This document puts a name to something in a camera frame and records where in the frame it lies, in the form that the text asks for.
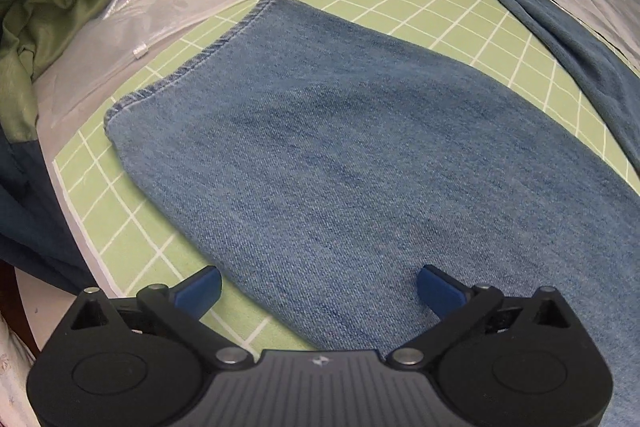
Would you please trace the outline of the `blue denim jeans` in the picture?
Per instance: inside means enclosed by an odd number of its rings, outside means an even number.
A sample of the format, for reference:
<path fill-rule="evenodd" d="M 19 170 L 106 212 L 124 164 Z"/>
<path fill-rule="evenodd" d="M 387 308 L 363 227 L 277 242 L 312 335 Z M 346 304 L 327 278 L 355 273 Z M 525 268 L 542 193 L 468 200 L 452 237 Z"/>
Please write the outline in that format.
<path fill-rule="evenodd" d="M 142 193 L 259 306 L 323 349 L 431 326 L 425 263 L 562 291 L 639 421 L 639 197 L 478 69 L 296 0 L 259 0 L 105 114 Z"/>

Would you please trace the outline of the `green grid cutting mat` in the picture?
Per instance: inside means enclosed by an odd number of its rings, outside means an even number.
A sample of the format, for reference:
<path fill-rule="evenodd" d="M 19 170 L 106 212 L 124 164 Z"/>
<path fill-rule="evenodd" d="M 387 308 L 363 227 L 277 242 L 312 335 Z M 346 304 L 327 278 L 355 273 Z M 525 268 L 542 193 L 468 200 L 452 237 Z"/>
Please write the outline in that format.
<path fill-rule="evenodd" d="M 523 100 L 538 107 L 572 132 L 592 155 L 598 155 L 608 170 L 621 176 L 637 195 L 638 174 L 613 135 L 577 83 L 570 78 L 551 52 L 544 48 L 514 15 L 497 0 L 302 0 L 322 11 L 350 22 L 385 32 L 418 46 L 468 63 L 509 86 Z M 196 51 L 204 49 L 225 30 L 239 23 L 257 0 L 242 0 L 216 9 L 171 43 L 150 64 L 124 82 L 115 94 L 96 110 L 53 161 L 55 176 L 89 260 L 98 262 L 98 274 L 107 279 L 117 297 L 133 296 L 153 282 L 177 283 L 205 265 L 205 258 L 146 200 L 119 165 L 111 142 L 103 132 L 103 116 L 115 98 L 152 80 L 169 74 Z M 623 303 L 623 317 L 616 319 L 619 333 L 630 334 L 639 347 L 639 213 L 631 213 L 638 249 L 631 258 L 633 275 L 630 305 Z M 213 311 L 204 315 L 214 331 L 239 341 L 250 352 L 262 349 L 311 349 L 231 282 Z"/>

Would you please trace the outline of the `dark blue fabric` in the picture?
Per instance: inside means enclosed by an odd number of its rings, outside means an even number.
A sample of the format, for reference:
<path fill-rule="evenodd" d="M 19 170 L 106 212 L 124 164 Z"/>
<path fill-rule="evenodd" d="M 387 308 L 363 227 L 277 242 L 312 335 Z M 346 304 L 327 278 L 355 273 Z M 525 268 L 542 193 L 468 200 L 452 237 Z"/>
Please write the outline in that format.
<path fill-rule="evenodd" d="M 1 138 L 1 260 L 76 295 L 96 285 L 70 233 L 37 141 Z"/>

